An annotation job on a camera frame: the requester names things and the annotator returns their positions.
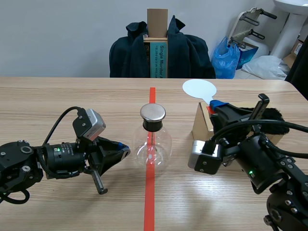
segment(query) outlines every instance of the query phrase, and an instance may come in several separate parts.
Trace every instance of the white pedestal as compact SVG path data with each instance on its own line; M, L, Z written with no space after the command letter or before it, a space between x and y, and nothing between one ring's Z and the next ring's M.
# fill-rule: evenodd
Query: white pedestal
M306 19L306 15L290 14L271 55L282 59L290 54Z

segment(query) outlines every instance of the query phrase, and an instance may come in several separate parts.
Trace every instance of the blue tape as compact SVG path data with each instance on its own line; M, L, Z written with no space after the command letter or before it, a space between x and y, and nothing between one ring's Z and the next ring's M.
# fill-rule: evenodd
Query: blue tape
M229 103L225 103L225 102L222 102L222 101L219 101L219 100L212 100L210 102L210 107L212 108L213 111L215 111L215 109L217 107L221 107L221 106L224 106L224 105L228 105Z
M119 142L119 144L117 145L117 151L120 151L123 148L123 144Z

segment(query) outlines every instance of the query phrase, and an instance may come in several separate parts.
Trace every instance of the white paddle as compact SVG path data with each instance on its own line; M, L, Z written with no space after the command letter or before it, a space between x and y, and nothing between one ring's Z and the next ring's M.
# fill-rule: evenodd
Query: white paddle
M214 84L203 79L191 79L186 81L183 84L183 90L192 97L203 99L208 105L210 105L213 96L217 92Z

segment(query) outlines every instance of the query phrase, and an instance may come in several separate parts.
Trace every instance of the dark blue jacket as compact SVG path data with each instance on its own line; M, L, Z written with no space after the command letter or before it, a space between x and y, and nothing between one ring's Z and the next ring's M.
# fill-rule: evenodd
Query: dark blue jacket
M185 24L173 16L168 37L168 78L215 78L215 70L208 57L206 42L180 30ZM110 50L110 77L150 77L143 44L147 33L145 22L126 27L128 36L116 41Z

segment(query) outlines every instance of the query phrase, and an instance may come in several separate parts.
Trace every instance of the black fabric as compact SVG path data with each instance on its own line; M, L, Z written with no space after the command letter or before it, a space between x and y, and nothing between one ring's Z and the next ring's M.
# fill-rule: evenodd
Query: black fabric
M292 83L308 100L308 37L300 49L285 81Z
M173 16L168 29L168 78L216 78L206 42L180 32L185 24Z
M109 55L110 77L150 77L143 35L145 22L131 23L128 36L118 39ZM206 42L180 30L185 24L173 16L168 29L168 78L216 78Z
M245 110L253 111L254 108L242 108ZM261 119L273 119L284 121L281 113L276 108L266 108L262 115ZM263 124L261 129L262 132L272 135L285 135L289 133L290 129L286 127L282 127L279 125L272 125L272 124Z
M149 66L143 46L143 35L147 33L145 22L131 23L126 27L128 36L118 39L109 55L110 78L149 77Z

